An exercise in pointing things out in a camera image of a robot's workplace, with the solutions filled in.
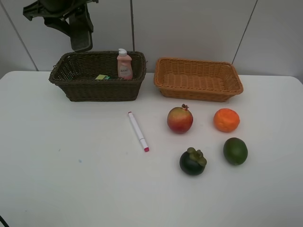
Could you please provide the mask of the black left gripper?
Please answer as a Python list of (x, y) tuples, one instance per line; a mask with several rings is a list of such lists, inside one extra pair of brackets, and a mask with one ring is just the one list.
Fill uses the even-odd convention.
[(28, 20), (42, 17), (47, 27), (66, 34), (74, 52), (92, 49), (92, 33), (88, 3), (90, 0), (37, 0), (23, 8), (23, 16)]

